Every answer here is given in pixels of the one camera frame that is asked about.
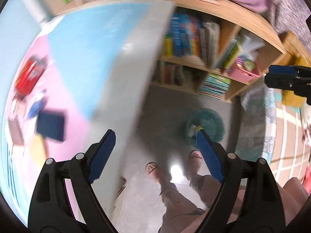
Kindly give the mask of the yellow round lid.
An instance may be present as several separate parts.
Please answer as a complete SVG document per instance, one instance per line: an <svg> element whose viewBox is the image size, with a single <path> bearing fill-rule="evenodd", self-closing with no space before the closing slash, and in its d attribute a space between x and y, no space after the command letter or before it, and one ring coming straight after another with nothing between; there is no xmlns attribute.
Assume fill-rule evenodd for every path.
<svg viewBox="0 0 311 233"><path fill-rule="evenodd" d="M36 134L31 141L30 155L34 162L41 167L47 160L46 144L44 138L40 134Z"/></svg>

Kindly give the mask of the dark navy box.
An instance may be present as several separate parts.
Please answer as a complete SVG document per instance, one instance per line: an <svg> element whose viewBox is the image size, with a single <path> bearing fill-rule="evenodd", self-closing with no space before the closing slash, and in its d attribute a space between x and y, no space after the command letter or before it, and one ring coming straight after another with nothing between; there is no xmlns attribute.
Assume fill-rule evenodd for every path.
<svg viewBox="0 0 311 233"><path fill-rule="evenodd" d="M36 122L36 132L53 140L64 141L65 115L61 111L41 111Z"/></svg>

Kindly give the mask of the red drink can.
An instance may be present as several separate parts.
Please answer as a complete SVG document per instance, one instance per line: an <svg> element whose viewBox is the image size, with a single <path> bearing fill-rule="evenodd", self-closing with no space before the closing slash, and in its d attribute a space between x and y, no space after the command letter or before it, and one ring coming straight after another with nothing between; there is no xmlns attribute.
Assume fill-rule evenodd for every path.
<svg viewBox="0 0 311 233"><path fill-rule="evenodd" d="M24 64L15 82L15 89L19 95L26 97L31 93L47 64L43 59L31 56Z"/></svg>

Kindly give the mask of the white cardboard box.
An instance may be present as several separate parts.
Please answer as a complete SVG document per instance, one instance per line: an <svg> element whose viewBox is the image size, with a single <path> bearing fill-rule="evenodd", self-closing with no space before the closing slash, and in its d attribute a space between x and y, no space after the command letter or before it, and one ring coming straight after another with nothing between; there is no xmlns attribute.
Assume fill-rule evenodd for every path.
<svg viewBox="0 0 311 233"><path fill-rule="evenodd" d="M24 138L18 119L9 119L8 127L13 144L17 146L24 146Z"/></svg>

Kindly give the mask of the blue plastic wrapper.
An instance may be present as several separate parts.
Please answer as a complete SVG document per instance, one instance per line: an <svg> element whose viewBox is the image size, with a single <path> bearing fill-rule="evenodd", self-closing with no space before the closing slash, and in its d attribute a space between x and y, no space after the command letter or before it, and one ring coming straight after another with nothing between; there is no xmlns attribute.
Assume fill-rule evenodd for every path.
<svg viewBox="0 0 311 233"><path fill-rule="evenodd" d="M45 107L45 105L46 105L46 98L45 97L38 99L30 107L27 117L29 119L36 117L39 114L39 112Z"/></svg>

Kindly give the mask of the teal trash basket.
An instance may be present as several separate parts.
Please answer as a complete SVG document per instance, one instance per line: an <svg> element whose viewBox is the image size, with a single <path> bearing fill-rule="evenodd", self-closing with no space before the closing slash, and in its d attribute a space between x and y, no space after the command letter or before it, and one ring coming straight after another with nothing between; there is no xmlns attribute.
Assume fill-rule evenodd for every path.
<svg viewBox="0 0 311 233"><path fill-rule="evenodd" d="M214 110L202 108L195 111L187 120L185 137L194 148L197 147L194 126L201 126L213 142L222 141L225 134L225 126L221 116Z"/></svg>

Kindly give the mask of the pink plastic basket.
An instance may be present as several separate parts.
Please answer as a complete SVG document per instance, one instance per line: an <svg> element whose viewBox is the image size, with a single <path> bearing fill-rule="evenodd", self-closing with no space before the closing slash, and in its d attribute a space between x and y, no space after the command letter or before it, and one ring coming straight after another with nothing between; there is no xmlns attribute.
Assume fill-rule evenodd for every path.
<svg viewBox="0 0 311 233"><path fill-rule="evenodd" d="M235 63L228 70L228 75L232 80L249 84L252 80L261 77L261 71L259 67L255 65L252 71L245 70L243 68L244 61L238 57Z"/></svg>

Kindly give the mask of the person right foot sandal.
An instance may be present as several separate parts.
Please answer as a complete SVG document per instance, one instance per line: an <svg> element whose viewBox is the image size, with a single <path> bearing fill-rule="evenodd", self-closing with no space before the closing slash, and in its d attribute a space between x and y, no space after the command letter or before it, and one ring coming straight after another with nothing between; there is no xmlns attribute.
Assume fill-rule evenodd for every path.
<svg viewBox="0 0 311 233"><path fill-rule="evenodd" d="M198 173L202 165L202 162L203 158L201 152L199 150L193 150L190 153L188 160L188 175L190 177L195 176Z"/></svg>

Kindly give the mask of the person foot sandal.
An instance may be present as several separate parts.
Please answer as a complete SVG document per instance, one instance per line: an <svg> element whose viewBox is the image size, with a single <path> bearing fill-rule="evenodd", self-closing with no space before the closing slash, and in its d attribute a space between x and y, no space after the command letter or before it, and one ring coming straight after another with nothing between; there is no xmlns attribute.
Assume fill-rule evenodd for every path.
<svg viewBox="0 0 311 233"><path fill-rule="evenodd" d="M203 158L201 152L199 150L193 150L190 153L188 160L188 175L190 177L195 176L198 173L202 165L202 162Z"/></svg>
<svg viewBox="0 0 311 233"><path fill-rule="evenodd" d="M155 162L147 163L145 167L147 175L159 185L164 185L168 182L167 175L162 171L162 168Z"/></svg>

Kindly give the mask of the wooden bookshelf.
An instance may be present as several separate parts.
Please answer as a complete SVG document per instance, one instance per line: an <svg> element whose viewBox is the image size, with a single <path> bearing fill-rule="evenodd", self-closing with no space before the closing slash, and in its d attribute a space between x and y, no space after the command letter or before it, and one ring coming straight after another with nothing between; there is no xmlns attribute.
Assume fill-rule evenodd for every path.
<svg viewBox="0 0 311 233"><path fill-rule="evenodd" d="M44 0L56 15L100 0ZM135 0L171 2L174 9L163 48L156 61L153 85L229 101L259 80L284 53L272 26L259 14L228 0ZM244 84L228 70L240 57L243 68L255 65L261 77Z"/></svg>

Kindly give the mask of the person left foot sandal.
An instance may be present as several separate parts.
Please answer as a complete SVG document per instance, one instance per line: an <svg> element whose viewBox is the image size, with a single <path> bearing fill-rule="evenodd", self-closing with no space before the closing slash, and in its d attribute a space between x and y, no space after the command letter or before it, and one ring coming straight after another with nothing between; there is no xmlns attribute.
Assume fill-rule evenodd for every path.
<svg viewBox="0 0 311 233"><path fill-rule="evenodd" d="M162 171L162 168L155 162L147 163L145 167L147 175L159 185L164 185L168 182L167 175Z"/></svg>

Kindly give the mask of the pink blue marathon towel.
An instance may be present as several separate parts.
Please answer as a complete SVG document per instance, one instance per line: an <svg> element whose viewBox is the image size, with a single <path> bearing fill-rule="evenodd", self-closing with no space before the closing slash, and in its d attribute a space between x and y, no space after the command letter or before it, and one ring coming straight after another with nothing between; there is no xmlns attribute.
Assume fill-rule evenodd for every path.
<svg viewBox="0 0 311 233"><path fill-rule="evenodd" d="M31 18L18 28L16 16L1 16L1 192L22 223L42 165L26 145L13 145L5 134L18 72L30 57L45 63L27 101L32 104L45 91L47 108L64 113L63 139L50 138L46 147L55 160L71 159L85 150L90 118L113 62L149 8L128 1L78 10L55 19L43 33Z"/></svg>

